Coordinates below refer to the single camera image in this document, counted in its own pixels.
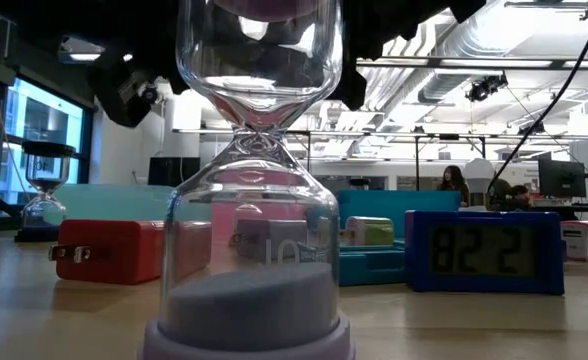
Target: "spotlight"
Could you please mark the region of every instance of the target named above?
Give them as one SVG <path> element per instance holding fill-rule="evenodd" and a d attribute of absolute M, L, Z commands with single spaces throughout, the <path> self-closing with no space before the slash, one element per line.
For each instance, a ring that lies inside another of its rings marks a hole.
<path fill-rule="evenodd" d="M 482 81 L 473 82 L 465 97 L 471 102 L 480 102 L 507 85 L 505 73 L 501 76 L 486 76 Z"/>

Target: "hourglass base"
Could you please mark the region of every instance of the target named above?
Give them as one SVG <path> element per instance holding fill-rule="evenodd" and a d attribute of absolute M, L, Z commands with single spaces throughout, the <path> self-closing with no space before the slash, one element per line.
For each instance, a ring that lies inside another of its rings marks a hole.
<path fill-rule="evenodd" d="M 58 225 L 30 226 L 18 231 L 15 242 L 54 242 L 58 241 Z"/>
<path fill-rule="evenodd" d="M 350 337 L 349 321 L 340 316 L 336 329 L 315 342 L 292 348 L 262 352 L 204 350 L 165 337 L 153 321 L 145 329 L 138 360 L 355 360 L 356 348 Z"/>

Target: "woman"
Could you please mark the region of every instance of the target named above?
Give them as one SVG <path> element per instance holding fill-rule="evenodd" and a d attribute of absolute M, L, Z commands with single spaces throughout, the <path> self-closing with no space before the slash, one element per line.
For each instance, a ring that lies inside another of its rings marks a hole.
<path fill-rule="evenodd" d="M 445 168 L 443 181 L 438 186 L 440 191 L 459 191 L 461 193 L 461 206 L 467 206 L 470 197 L 470 190 L 465 184 L 465 178 L 458 166 L 450 165 Z"/>

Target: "small hourglass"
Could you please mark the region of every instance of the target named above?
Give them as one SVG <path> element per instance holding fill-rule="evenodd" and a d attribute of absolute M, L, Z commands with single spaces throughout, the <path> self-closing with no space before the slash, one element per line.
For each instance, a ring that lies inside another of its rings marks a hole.
<path fill-rule="evenodd" d="M 172 195 L 161 313 L 140 359 L 355 358 L 337 309 L 338 204 L 283 144 L 338 85 L 340 3 L 180 0 L 179 72 L 234 138 Z"/>
<path fill-rule="evenodd" d="M 40 141 L 22 145 L 27 155 L 25 178 L 38 194 L 23 208 L 23 224 L 17 242 L 57 241 L 58 229 L 67 215 L 54 191 L 67 181 L 74 147 Z"/>

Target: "computer monitor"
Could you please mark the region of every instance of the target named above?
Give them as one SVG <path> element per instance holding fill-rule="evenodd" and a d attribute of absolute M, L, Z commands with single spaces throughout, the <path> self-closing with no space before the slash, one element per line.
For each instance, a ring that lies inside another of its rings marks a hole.
<path fill-rule="evenodd" d="M 200 170 L 201 159 L 179 157 L 150 158 L 148 185 L 176 187 Z"/>
<path fill-rule="evenodd" d="M 579 162 L 539 160 L 541 195 L 586 197 L 585 166 Z"/>

